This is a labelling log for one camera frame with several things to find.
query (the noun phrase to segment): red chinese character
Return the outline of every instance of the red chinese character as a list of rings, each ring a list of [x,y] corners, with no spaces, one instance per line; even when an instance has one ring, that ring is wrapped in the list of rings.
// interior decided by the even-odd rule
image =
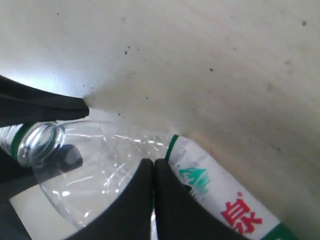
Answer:
[[[226,210],[221,212],[227,222],[234,227],[240,234],[251,234],[255,231],[254,224],[262,224],[262,218],[255,218],[256,213],[242,200],[237,198],[234,204],[227,202]]]

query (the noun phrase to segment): bottle mouth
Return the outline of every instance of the bottle mouth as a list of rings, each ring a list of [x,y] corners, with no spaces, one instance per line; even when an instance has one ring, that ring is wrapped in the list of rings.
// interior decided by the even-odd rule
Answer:
[[[42,165],[48,156],[64,144],[65,139],[64,128],[54,122],[34,125],[30,130],[31,134],[17,149],[17,161],[24,167]]]

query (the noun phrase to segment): white label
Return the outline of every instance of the white label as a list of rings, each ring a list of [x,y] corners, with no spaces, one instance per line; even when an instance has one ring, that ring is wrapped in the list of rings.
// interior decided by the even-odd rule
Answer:
[[[280,221],[195,142],[179,136],[169,164],[190,194],[214,217],[252,240]]]

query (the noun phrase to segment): white table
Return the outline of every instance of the white table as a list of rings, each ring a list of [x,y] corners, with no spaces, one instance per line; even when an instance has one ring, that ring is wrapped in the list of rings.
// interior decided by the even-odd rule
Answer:
[[[314,240],[319,10],[317,0],[4,0],[0,73],[85,97],[106,112],[93,118],[197,140],[302,239]],[[75,231],[37,187],[12,204],[34,240]]]

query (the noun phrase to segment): green stripe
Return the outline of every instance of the green stripe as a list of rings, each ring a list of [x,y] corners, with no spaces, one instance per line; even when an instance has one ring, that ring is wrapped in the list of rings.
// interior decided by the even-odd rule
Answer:
[[[169,162],[169,158],[170,158],[170,155],[171,155],[171,152],[172,152],[172,149],[174,148],[174,145],[177,141],[177,139],[179,138],[178,135],[174,135],[171,139],[171,142],[169,144],[169,148],[168,148],[168,151],[166,151],[166,155],[165,155],[165,160],[167,160]]]
[[[282,223],[278,224],[261,240],[299,240],[293,233]]]
[[[20,127],[20,129],[14,135],[10,146],[10,153],[13,159],[18,159],[18,149],[21,144],[21,141],[33,125],[34,123],[23,124],[22,127]]]

